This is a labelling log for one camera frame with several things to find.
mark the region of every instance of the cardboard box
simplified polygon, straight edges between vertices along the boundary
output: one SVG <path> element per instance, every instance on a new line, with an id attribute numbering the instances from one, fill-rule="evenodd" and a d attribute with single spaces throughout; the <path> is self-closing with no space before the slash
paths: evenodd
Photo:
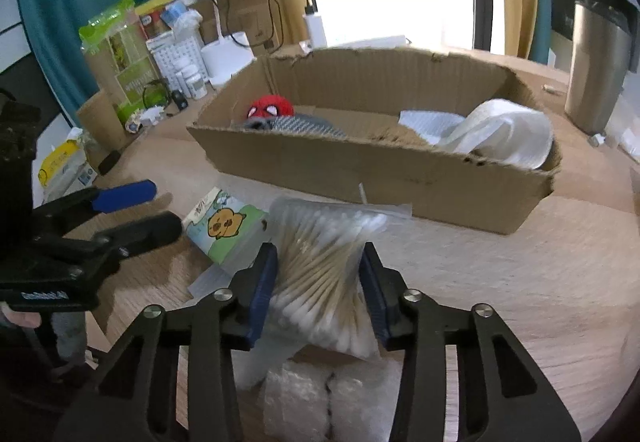
<path id="1" fill-rule="evenodd" d="M 233 128 L 254 99 L 270 93 L 327 118 L 348 138 Z M 349 202 L 360 202 L 363 184 L 369 203 L 411 203 L 415 216 L 508 234 L 553 191 L 560 163 L 556 142 L 542 168 L 523 170 L 371 138 L 395 125 L 401 110 L 468 115 L 492 98 L 538 107 L 513 71 L 468 56 L 411 48 L 327 49 L 306 57 L 258 58 L 188 130 L 226 173 Z"/>
<path id="2" fill-rule="evenodd" d="M 220 7 L 222 32 L 226 34 L 226 0 L 218 0 L 218 5 Z M 211 0 L 198 0 L 193 5 L 193 8 L 202 15 L 202 23 L 200 24 L 202 40 L 205 44 L 215 41 L 218 38 L 218 33 L 216 32 L 213 2 Z M 269 48 L 264 46 L 254 47 L 254 54 L 257 56 L 269 53 L 280 43 L 278 40 L 278 33 L 280 32 L 278 9 L 275 4 L 273 5 L 273 10 L 273 19 L 276 25 L 271 39 L 273 46 Z M 271 16 L 269 15 L 268 0 L 231 0 L 229 27 L 233 32 L 243 30 L 251 44 L 265 41 L 271 35 Z"/>

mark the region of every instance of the white plastic basket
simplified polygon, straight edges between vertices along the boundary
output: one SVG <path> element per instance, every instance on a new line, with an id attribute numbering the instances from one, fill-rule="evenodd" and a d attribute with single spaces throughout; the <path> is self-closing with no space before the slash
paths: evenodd
<path id="1" fill-rule="evenodd" d="M 200 54 L 204 43 L 197 32 L 181 41 L 175 40 L 172 31 L 164 32 L 164 34 L 148 40 L 146 47 L 156 60 L 160 74 L 167 80 L 170 90 L 180 90 L 178 79 L 175 77 L 174 61 L 182 56 L 187 56 L 191 63 L 198 67 L 204 80 L 209 79 L 202 54 Z"/>

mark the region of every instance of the yellow and white package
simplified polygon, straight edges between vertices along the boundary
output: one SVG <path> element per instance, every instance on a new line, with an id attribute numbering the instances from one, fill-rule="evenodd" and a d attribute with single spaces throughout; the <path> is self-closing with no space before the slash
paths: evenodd
<path id="1" fill-rule="evenodd" d="M 38 180 L 44 190 L 44 203 L 92 186 L 97 173 L 86 160 L 79 143 L 82 130 L 73 128 L 43 161 Z"/>

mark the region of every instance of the wet wipes package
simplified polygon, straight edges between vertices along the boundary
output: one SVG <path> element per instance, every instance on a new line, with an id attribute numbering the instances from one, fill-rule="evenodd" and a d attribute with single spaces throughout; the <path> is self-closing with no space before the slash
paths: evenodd
<path id="1" fill-rule="evenodd" d="M 213 262 L 222 263 L 236 243 L 266 213 L 213 188 L 183 220 L 187 236 Z"/>

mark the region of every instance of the gray patterned cloth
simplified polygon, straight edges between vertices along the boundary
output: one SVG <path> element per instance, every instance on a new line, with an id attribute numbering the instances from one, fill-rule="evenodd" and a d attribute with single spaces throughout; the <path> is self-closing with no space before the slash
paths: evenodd
<path id="1" fill-rule="evenodd" d="M 273 130 L 299 135 L 345 136 L 342 130 L 334 128 L 328 120 L 305 114 L 296 114 L 291 117 L 249 117 L 242 127 L 247 130 Z"/>

